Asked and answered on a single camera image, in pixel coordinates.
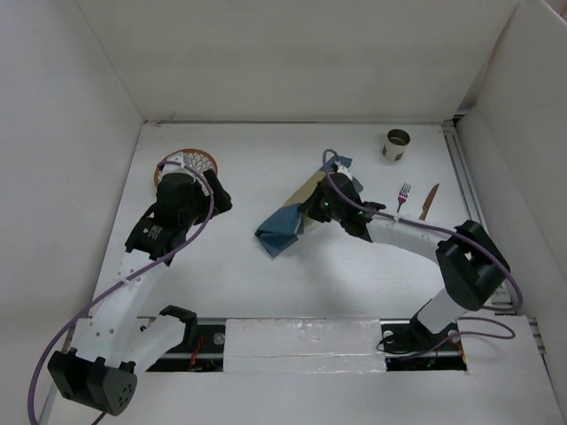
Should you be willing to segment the orange rimmed patterned bowl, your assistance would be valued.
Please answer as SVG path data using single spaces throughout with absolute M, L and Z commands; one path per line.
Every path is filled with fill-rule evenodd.
M 164 161 L 183 162 L 194 170 L 204 173 L 211 169 L 218 174 L 218 164 L 214 157 L 206 151 L 200 149 L 181 149 L 171 152 L 165 156 L 159 164 Z

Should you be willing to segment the blue tan white placemat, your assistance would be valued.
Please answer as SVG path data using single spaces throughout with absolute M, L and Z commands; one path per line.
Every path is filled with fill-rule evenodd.
M 276 258 L 291 247 L 309 229 L 314 228 L 318 224 L 322 224 L 309 217 L 309 198 L 314 193 L 315 186 L 319 181 L 324 177 L 330 180 L 330 175 L 335 174 L 331 167 L 336 161 L 340 161 L 343 165 L 347 166 L 351 172 L 351 165 L 353 163 L 351 158 L 338 156 L 327 160 L 324 166 L 315 172 L 303 186 L 296 190 L 283 206 L 272 213 L 256 229 L 255 237 L 271 258 Z M 330 184 L 343 199 L 346 199 L 331 180 Z M 360 195 L 362 192 L 361 184 L 355 178 L 353 178 L 353 184 Z M 361 239 L 368 237 L 367 229 L 345 230 L 345 232 Z

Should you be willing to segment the white brown cup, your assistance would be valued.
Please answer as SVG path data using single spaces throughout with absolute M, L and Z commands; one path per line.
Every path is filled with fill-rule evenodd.
M 405 130 L 398 128 L 390 130 L 386 135 L 382 148 L 383 157 L 391 162 L 400 161 L 410 142 L 410 135 Z

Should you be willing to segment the brown wooden knife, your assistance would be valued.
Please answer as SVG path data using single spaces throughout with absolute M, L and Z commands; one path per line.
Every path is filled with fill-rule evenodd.
M 437 195 L 438 189 L 439 189 L 439 184 L 438 184 L 438 183 L 435 184 L 435 185 L 431 188 L 430 192 L 428 193 L 427 197 L 425 198 L 425 200 L 424 200 L 424 202 L 423 202 L 423 205 L 422 205 L 422 212 L 421 212 L 421 214 L 420 214 L 420 216 L 419 216 L 419 220 L 425 220 L 425 219 L 426 219 L 426 217 L 427 217 L 427 215 L 428 215 L 428 212 L 429 212 L 429 210 L 430 210 L 430 208 L 431 208 L 431 205 L 432 205 L 432 203 L 433 203 L 433 200 L 434 200 L 435 196 Z

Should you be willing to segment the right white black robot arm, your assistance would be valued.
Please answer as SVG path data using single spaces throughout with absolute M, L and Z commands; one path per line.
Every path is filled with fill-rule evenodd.
M 442 289 L 400 331 L 383 338 L 390 353 L 409 355 L 436 349 L 464 314 L 485 306 L 510 276 L 510 267 L 485 229 L 467 220 L 453 230 L 385 212 L 384 205 L 361 200 L 353 181 L 334 173 L 317 183 L 301 206 L 321 223 L 335 221 L 353 237 L 391 245 L 427 259 L 439 269 Z

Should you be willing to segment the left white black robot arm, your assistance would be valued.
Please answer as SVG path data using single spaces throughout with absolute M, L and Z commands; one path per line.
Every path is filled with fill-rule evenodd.
M 63 398 L 111 416 L 120 415 L 139 375 L 171 348 L 188 351 L 198 338 L 197 315 L 168 305 L 145 331 L 137 316 L 174 256 L 214 216 L 229 211 L 230 195 L 213 169 L 164 172 L 156 200 L 125 242 L 113 290 L 94 299 L 88 327 L 67 352 L 51 354 L 47 368 Z

